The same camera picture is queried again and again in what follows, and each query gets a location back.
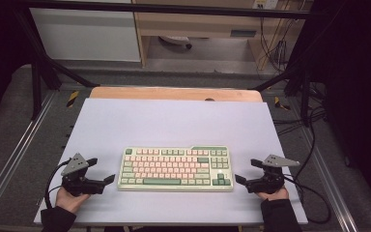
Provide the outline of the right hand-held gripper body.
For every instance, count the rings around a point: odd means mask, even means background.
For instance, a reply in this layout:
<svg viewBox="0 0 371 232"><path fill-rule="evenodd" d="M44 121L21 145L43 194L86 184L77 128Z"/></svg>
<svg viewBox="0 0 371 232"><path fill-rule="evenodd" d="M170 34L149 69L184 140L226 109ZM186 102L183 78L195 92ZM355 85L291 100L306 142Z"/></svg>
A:
<svg viewBox="0 0 371 232"><path fill-rule="evenodd" d="M246 181L245 187L249 193L274 193L284 186L284 175L282 168L286 166L299 166L295 160L286 159L277 155L269 155L261 160L264 167L264 175L260 179Z"/></svg>

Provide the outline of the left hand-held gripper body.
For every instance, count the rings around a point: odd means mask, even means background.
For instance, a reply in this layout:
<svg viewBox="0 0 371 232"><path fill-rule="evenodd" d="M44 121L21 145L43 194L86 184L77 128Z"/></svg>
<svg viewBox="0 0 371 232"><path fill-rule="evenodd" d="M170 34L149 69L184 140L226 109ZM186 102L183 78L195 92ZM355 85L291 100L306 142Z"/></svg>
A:
<svg viewBox="0 0 371 232"><path fill-rule="evenodd" d="M88 163L80 153L76 153L62 171L62 187L73 196L81 194L102 194L103 181L90 180L86 177Z"/></svg>

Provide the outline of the green and pink keyboard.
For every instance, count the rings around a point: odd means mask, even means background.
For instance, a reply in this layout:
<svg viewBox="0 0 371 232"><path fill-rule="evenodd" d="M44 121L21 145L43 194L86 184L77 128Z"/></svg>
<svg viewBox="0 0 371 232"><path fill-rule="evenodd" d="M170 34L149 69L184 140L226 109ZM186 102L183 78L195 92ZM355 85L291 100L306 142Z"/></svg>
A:
<svg viewBox="0 0 371 232"><path fill-rule="evenodd" d="M128 147L123 152L119 190L232 191L226 146Z"/></svg>

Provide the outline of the person's right hand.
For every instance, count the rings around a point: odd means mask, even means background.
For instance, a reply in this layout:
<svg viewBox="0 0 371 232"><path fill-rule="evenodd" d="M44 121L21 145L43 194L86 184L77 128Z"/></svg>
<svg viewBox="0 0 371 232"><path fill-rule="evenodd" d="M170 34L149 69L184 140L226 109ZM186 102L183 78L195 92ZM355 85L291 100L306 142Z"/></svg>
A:
<svg viewBox="0 0 371 232"><path fill-rule="evenodd" d="M281 188L274 193L266 193L266 192L258 192L257 195L263 200L281 200L281 199L288 199L289 192L285 188Z"/></svg>

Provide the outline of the person's left hand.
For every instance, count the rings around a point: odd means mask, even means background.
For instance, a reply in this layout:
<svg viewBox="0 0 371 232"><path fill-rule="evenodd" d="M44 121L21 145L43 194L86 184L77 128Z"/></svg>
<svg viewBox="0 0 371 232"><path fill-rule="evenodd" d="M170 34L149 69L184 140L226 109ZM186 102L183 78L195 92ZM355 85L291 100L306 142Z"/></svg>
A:
<svg viewBox="0 0 371 232"><path fill-rule="evenodd" d="M57 191L55 205L72 214L75 214L78 212L82 204L90 197L91 197L90 194L81 194L79 196L73 196L63 187L60 187L59 190Z"/></svg>

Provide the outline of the yellow black tape marker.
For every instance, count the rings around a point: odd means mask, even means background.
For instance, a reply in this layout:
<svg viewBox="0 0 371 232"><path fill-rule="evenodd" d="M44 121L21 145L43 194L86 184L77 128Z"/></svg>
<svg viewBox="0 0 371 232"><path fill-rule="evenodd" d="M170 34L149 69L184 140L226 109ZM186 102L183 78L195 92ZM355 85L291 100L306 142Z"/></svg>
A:
<svg viewBox="0 0 371 232"><path fill-rule="evenodd" d="M274 97L274 106L277 108L282 108L284 110L291 110L289 105L282 104L279 97Z"/></svg>
<svg viewBox="0 0 371 232"><path fill-rule="evenodd" d="M79 91L73 91L68 99L66 107L72 107L76 98L78 97Z"/></svg>

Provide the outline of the wooden table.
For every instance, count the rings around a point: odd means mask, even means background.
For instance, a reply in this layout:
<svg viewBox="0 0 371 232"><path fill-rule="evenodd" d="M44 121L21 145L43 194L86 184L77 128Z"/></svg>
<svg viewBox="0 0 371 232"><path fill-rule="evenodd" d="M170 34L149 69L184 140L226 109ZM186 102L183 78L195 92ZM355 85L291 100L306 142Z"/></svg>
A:
<svg viewBox="0 0 371 232"><path fill-rule="evenodd" d="M262 102L258 91L172 87L95 87L90 99Z"/></svg>

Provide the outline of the white cabinet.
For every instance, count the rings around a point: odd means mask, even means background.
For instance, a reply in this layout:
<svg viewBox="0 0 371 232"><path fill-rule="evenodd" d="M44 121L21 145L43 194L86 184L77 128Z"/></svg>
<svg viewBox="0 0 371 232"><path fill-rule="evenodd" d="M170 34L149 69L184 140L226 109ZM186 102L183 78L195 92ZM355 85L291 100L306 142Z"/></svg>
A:
<svg viewBox="0 0 371 232"><path fill-rule="evenodd" d="M43 46L57 60L139 62L131 13L32 9Z"/></svg>

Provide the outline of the white chair base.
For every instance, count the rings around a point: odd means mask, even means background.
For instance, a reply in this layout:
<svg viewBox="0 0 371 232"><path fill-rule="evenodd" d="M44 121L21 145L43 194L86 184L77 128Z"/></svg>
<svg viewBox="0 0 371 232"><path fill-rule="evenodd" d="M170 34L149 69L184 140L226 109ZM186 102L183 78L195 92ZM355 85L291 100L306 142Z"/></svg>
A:
<svg viewBox="0 0 371 232"><path fill-rule="evenodd" d="M183 45L186 49L192 49L192 44L190 43L188 37L160 36L160 38L167 43L176 44L176 45Z"/></svg>

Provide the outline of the light wooden desk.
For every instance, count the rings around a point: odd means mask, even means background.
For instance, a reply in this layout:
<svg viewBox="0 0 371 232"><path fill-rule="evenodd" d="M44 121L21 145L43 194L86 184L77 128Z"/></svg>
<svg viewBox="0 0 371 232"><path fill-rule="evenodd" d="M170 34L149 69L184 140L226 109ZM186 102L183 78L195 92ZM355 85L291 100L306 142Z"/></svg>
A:
<svg viewBox="0 0 371 232"><path fill-rule="evenodd" d="M253 9L254 0L131 0L134 4L181 5ZM309 10L305 0L278 0L275 10ZM294 44L301 32L302 19L255 18L245 16L147 14L134 15L137 33L145 40L152 36L192 38L246 39L259 70L271 63L271 54L277 44Z"/></svg>

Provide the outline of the white power strip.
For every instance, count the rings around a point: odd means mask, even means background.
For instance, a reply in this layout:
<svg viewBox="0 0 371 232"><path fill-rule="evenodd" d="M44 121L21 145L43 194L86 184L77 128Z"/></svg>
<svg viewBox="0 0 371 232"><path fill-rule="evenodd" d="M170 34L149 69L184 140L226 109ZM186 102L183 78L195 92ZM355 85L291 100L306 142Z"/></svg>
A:
<svg viewBox="0 0 371 232"><path fill-rule="evenodd" d="M274 10L278 0L254 0L253 9Z"/></svg>

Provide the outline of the aluminium floor rail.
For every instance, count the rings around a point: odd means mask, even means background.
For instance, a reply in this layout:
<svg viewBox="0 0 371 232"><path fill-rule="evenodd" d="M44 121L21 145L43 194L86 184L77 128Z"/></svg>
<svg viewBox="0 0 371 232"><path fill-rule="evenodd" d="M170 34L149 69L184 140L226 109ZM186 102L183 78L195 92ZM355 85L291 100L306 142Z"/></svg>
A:
<svg viewBox="0 0 371 232"><path fill-rule="evenodd" d="M343 232L358 232L357 225L350 213L344 197L342 196L338 185L336 184L333 176L329 172L322 153L320 152L316 139L313 137L310 128L302 128L301 132L306 140L307 146L312 150L311 158L315 168L320 176L324 190L328 196L328 201L333 209L335 216Z"/></svg>
<svg viewBox="0 0 371 232"><path fill-rule="evenodd" d="M41 104L41 112L37 117L32 120L23 135L17 142L14 150L12 151L9 159L7 160L5 166L0 172L0 198L5 191L8 183L14 175L18 165L20 164L24 154L26 153L30 143L32 142L36 132L40 128L40 125L53 103L53 99L58 95L57 91L49 91L44 97L43 103Z"/></svg>

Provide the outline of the black metal frame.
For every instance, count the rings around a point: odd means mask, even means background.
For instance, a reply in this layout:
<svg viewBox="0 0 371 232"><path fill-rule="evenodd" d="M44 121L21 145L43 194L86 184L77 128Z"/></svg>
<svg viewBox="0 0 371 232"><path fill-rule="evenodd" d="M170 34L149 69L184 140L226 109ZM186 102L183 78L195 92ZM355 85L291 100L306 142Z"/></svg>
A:
<svg viewBox="0 0 371 232"><path fill-rule="evenodd" d="M59 89L61 86L55 70L65 74L72 80L85 87L98 87L84 79L78 74L68 70L50 58L44 51L41 38L32 30L31 23L26 19L24 12L30 8L75 10L75 11L101 11L101 12L124 12L124 13L147 13L147 14L174 14L174 15L221 15L221 16L245 16L259 18L291 18L308 19L320 16L311 12L292 12L281 10L249 10L220 7L198 7L179 5L153 5L153 4L131 4L131 3L107 3L107 2L83 2L83 1L57 1L57 0L14 0L12 10L19 26L27 37L32 47L33 88L34 88L34 113L35 119L41 111L40 75L50 89Z"/></svg>

